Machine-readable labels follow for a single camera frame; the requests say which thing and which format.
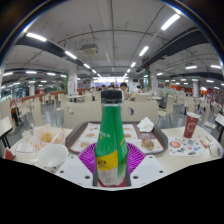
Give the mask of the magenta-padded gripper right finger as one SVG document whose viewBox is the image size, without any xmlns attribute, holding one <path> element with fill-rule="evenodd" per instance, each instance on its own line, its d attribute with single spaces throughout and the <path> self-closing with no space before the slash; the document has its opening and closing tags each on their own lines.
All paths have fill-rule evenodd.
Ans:
<svg viewBox="0 0 224 224">
<path fill-rule="evenodd" d="M 153 155 L 146 155 L 131 143 L 127 144 L 126 184 L 138 188 L 159 180 L 167 175 L 166 170 Z"/>
</svg>

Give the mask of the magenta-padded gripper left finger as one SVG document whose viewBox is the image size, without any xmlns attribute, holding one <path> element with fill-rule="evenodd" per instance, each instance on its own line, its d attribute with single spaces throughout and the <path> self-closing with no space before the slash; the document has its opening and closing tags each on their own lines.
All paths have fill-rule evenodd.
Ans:
<svg viewBox="0 0 224 224">
<path fill-rule="evenodd" d="M 95 187 L 98 183 L 95 146 L 93 143 L 77 156 L 70 155 L 56 175 L 82 187 Z"/>
</svg>

